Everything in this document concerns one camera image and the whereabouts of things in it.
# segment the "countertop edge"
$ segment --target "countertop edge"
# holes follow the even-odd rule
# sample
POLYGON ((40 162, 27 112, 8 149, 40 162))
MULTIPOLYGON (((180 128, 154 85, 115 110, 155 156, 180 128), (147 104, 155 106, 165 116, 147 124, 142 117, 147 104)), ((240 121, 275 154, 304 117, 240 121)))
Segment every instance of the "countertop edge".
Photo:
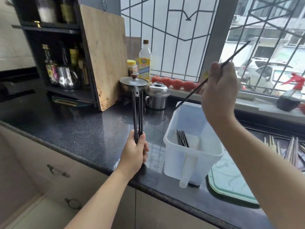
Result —
MULTIPOLYGON (((0 121, 0 126, 3 126, 3 127, 7 128, 9 130, 12 130, 13 132, 15 132, 17 134, 20 134, 20 135, 22 135, 22 136, 24 136, 28 139, 31 139, 32 141, 35 141, 35 142, 37 142, 37 143, 39 143, 43 146, 48 147, 49 149, 52 149, 52 150, 54 150, 54 151, 56 151, 56 152, 58 152, 58 153, 60 153, 64 156, 67 156, 67 157, 69 157, 69 158, 71 158, 71 159, 73 159, 77 162, 80 162, 80 163, 82 163, 82 164, 84 164, 84 165, 86 165, 86 166, 88 166, 92 169, 95 169, 95 170, 101 172, 102 174, 110 176, 113 172, 110 169, 101 168, 100 166, 98 166, 98 165, 96 165, 96 164, 94 164, 94 163, 92 163, 92 162, 90 162, 86 159, 83 159, 80 156, 72 154, 68 150, 62 149, 62 148, 60 148, 60 147, 58 147, 58 146, 56 146, 52 143, 49 143, 49 142, 47 142, 45 140, 42 140, 42 139, 40 139, 36 136, 33 136, 33 135, 23 131, 23 130, 20 130, 20 129, 14 127, 14 126, 11 126, 8 123, 0 121)), ((203 220, 203 221, 205 221, 205 222, 207 222, 207 223, 209 223, 213 226, 216 226, 220 229, 241 229, 240 227, 236 227, 236 226, 234 226, 230 223, 227 223, 227 222, 225 222, 221 219, 218 219, 218 218, 216 218, 212 215, 209 215, 209 214, 207 214, 203 211, 200 211, 200 210, 198 210, 198 209, 196 209, 192 206, 189 206, 189 205, 187 205, 187 204, 185 204, 185 203, 183 203, 179 200, 176 200, 176 199, 174 199, 170 196, 167 196, 167 195, 165 195, 165 194, 163 194, 159 191, 153 190, 153 189, 151 189, 151 188, 149 188, 145 185, 139 184, 138 182, 136 182, 134 180, 131 180, 128 183, 128 185, 132 188, 135 188, 135 189, 137 189, 137 190, 139 190, 139 191, 141 191, 145 194, 148 194, 148 195, 150 195, 150 196, 152 196, 152 197, 154 197, 154 198, 156 198, 156 199, 158 199, 158 200, 160 200, 160 201, 162 201, 166 204, 169 204, 169 205, 171 205, 171 206, 173 206, 173 207, 175 207, 175 208, 177 208, 177 209, 179 209, 179 210, 181 210, 185 213, 188 213, 188 214, 190 214, 190 215, 192 215, 192 216, 194 216, 194 217, 196 217, 200 220, 203 220)))

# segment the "red spray bottle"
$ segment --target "red spray bottle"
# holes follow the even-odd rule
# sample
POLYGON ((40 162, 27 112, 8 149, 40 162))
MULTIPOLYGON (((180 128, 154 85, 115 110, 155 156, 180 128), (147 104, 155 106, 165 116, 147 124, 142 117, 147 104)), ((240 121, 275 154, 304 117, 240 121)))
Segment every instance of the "red spray bottle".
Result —
POLYGON ((291 76, 291 79, 287 82, 284 82, 283 84, 288 84, 291 82, 296 82, 297 84, 293 87, 293 89, 284 92, 276 102, 276 107, 286 112, 290 112, 292 109, 295 109, 301 103, 301 91, 305 83, 304 77, 299 76, 296 73, 291 73, 291 76))

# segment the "kitchen counter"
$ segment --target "kitchen counter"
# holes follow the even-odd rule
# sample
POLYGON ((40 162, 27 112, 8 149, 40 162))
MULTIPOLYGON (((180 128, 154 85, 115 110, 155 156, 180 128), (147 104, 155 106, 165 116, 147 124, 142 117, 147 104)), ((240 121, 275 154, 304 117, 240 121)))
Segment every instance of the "kitchen counter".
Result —
MULTIPOLYGON (((5 85, 10 93, 27 89, 36 93, 0 103, 0 125, 106 175, 116 168, 133 129, 130 103, 99 112, 50 102, 37 79, 5 85)), ((180 188, 179 180, 164 174, 163 136, 174 106, 144 112, 149 158, 129 185, 219 228, 272 228, 262 209, 223 201, 210 193, 206 182, 180 188)))

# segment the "gold latch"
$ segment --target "gold latch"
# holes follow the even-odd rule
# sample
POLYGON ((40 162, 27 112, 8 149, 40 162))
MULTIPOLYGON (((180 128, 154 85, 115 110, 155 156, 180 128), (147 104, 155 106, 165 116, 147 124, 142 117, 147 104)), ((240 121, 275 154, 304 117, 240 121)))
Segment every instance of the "gold latch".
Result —
POLYGON ((34 21, 36 24, 37 24, 37 27, 38 28, 41 28, 41 26, 40 26, 40 21, 34 21))

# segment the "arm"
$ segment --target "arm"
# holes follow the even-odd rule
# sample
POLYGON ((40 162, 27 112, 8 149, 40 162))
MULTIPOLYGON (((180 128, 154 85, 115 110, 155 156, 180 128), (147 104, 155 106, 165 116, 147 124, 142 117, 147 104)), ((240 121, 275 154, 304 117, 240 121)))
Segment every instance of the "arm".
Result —
POLYGON ((145 135, 141 135, 136 144, 132 130, 115 171, 65 229, 111 228, 123 192, 128 182, 141 168, 142 163, 146 162, 148 156, 146 152, 148 151, 145 135))
POLYGON ((305 177, 248 132, 234 116, 239 85, 234 64, 213 63, 202 108, 248 186, 277 228, 304 228, 305 177))

